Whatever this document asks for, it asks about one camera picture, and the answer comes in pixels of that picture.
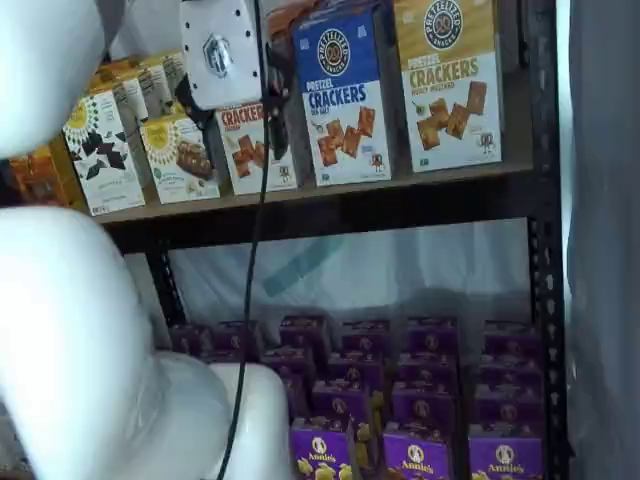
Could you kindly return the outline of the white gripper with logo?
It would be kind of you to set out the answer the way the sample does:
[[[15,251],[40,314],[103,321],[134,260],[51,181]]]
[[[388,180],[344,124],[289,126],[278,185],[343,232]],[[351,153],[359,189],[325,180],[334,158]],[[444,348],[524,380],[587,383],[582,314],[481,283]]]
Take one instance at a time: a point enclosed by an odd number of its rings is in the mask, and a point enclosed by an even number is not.
[[[209,0],[180,3],[180,27],[186,73],[174,90],[177,102],[201,131],[214,119],[213,110],[257,101],[262,97],[259,43],[261,14],[255,1]],[[272,159],[289,147],[285,121],[292,92],[290,57],[266,44],[269,144]]]

